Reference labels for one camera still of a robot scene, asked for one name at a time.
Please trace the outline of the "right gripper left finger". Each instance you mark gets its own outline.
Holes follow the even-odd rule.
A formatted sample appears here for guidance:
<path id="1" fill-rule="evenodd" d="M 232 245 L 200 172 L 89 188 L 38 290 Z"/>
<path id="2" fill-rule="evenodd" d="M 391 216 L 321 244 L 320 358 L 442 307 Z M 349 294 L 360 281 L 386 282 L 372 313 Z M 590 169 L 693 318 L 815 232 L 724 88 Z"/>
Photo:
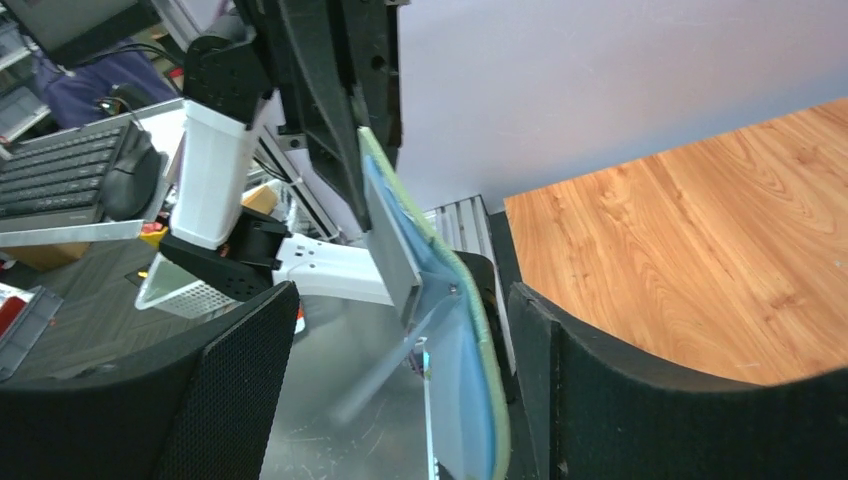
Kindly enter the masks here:
<path id="1" fill-rule="evenodd" d="M 285 282 L 72 378 L 1 388 L 5 479 L 255 479 L 294 341 Z"/>

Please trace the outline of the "green card holder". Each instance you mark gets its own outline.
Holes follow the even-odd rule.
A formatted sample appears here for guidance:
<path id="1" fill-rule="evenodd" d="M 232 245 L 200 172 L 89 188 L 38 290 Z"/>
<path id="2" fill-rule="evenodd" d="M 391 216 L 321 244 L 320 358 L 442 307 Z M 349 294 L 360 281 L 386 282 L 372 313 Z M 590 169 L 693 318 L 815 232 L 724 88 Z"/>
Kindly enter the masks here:
<path id="1" fill-rule="evenodd" d="M 353 419 L 423 338 L 435 459 L 456 479 L 503 479 L 510 422 L 479 288 L 414 204 L 372 130 L 359 128 L 358 140 L 371 219 L 365 243 L 400 320 L 412 330 L 341 398 L 332 417 Z"/>

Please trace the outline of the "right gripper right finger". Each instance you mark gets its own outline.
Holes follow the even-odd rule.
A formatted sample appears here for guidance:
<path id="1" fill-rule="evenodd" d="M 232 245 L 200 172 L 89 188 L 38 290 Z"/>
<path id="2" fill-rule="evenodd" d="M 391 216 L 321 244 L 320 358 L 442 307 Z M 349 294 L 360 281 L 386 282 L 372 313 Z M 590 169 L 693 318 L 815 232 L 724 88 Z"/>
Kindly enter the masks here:
<path id="1" fill-rule="evenodd" d="M 508 319 L 539 479 L 843 479 L 847 372 L 774 386 L 643 351 L 523 283 Z"/>

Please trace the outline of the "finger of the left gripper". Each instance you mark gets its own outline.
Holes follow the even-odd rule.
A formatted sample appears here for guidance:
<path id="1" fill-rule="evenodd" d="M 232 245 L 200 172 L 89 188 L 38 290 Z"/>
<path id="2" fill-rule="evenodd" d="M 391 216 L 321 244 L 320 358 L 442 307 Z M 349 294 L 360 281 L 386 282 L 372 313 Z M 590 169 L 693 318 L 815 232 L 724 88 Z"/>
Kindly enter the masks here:
<path id="1" fill-rule="evenodd" d="M 368 126 L 397 164 L 402 145 L 398 7 L 383 1 L 343 1 L 352 60 L 353 111 L 358 124 Z"/>
<path id="2" fill-rule="evenodd" d="M 358 227 L 371 221 L 365 203 L 357 127 L 351 102 L 356 85 L 340 1 L 281 1 L 280 17 L 299 68 L 306 134 L 316 173 L 345 201 Z"/>

